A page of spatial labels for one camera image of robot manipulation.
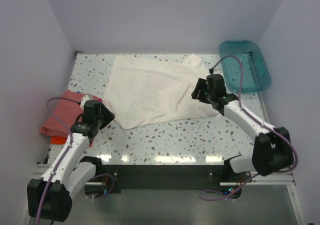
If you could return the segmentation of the white t shirt red print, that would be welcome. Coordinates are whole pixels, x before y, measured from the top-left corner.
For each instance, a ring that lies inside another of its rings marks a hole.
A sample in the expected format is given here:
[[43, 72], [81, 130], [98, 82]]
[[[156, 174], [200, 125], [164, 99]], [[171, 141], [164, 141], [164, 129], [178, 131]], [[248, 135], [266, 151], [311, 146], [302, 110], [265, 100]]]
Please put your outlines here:
[[182, 63], [117, 56], [102, 101], [125, 130], [207, 118], [218, 112], [191, 97], [198, 79], [207, 75], [203, 59], [195, 54]]

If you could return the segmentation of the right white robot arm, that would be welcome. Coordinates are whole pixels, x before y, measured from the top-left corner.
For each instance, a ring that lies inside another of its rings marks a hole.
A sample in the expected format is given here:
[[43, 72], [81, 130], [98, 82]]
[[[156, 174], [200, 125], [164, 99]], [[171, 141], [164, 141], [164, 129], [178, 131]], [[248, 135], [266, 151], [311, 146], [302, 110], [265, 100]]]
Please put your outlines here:
[[205, 79], [199, 78], [191, 97], [210, 104], [253, 141], [251, 155], [237, 155], [224, 161], [222, 174], [227, 181], [235, 181], [244, 172], [256, 171], [267, 176], [294, 165], [295, 154], [289, 131], [266, 123], [248, 110], [237, 95], [227, 93], [222, 75], [210, 74]]

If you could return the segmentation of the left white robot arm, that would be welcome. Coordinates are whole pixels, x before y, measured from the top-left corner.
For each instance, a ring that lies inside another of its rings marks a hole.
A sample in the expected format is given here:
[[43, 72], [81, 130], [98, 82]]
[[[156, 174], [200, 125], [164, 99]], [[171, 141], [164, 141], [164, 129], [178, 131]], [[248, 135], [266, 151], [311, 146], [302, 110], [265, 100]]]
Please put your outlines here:
[[103, 197], [116, 184], [116, 176], [104, 172], [100, 158], [82, 157], [99, 131], [115, 115], [99, 100], [81, 101], [78, 105], [83, 112], [69, 128], [61, 152], [40, 178], [32, 178], [27, 185], [28, 214], [35, 218], [36, 224], [41, 219], [64, 222], [71, 212], [73, 198], [89, 180], [103, 179], [111, 183], [111, 187], [103, 192]]

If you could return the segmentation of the folded pink t shirt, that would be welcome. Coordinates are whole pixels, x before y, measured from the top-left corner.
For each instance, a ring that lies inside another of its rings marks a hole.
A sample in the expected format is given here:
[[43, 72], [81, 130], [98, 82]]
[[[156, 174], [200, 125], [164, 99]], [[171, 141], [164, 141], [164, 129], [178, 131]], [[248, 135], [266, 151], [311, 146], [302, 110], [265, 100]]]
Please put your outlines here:
[[[80, 102], [85, 94], [73, 92], [67, 89], [60, 97], [71, 99]], [[70, 128], [76, 121], [76, 117], [83, 112], [80, 105], [75, 102], [59, 99], [57, 105], [53, 110], [53, 114], [57, 116], [68, 128]], [[41, 125], [39, 132], [47, 137], [60, 136], [67, 138], [68, 130], [52, 115]]]

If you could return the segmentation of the teal plastic basket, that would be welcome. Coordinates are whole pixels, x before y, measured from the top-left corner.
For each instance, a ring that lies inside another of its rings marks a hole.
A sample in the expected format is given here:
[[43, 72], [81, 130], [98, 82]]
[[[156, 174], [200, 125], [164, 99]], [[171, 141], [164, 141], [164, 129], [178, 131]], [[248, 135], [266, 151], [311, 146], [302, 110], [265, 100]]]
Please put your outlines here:
[[266, 90], [271, 77], [260, 48], [247, 40], [224, 41], [219, 55], [226, 87], [233, 93], [256, 93]]

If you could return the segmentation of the folded orange t shirt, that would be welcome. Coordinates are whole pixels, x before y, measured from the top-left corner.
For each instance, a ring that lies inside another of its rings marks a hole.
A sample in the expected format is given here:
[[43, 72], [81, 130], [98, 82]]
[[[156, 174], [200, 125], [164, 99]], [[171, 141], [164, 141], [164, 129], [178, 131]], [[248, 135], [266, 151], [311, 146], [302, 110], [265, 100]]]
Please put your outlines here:
[[66, 137], [62, 136], [51, 136], [50, 137], [50, 143], [52, 145], [64, 145], [67, 141]]

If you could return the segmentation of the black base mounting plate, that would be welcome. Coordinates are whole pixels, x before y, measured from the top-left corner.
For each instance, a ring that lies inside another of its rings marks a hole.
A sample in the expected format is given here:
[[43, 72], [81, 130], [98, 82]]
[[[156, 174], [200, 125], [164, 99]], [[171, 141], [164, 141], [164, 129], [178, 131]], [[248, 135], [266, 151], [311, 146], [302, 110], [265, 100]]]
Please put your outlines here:
[[250, 178], [249, 171], [234, 173], [224, 165], [103, 165], [103, 176], [92, 178], [84, 187], [87, 196], [104, 193], [120, 194], [124, 190], [215, 190], [223, 194], [223, 183], [243, 184]]

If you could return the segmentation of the aluminium frame rail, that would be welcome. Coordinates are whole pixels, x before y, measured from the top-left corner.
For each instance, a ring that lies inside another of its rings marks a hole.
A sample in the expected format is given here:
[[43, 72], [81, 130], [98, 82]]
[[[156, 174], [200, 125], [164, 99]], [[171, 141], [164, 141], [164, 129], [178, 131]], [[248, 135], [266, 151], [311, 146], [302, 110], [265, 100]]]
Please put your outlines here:
[[[49, 168], [50, 164], [37, 164], [33, 173], [33, 179], [39, 179]], [[267, 176], [257, 175], [251, 180], [251, 185], [295, 185], [294, 177], [291, 173], [273, 173]]]

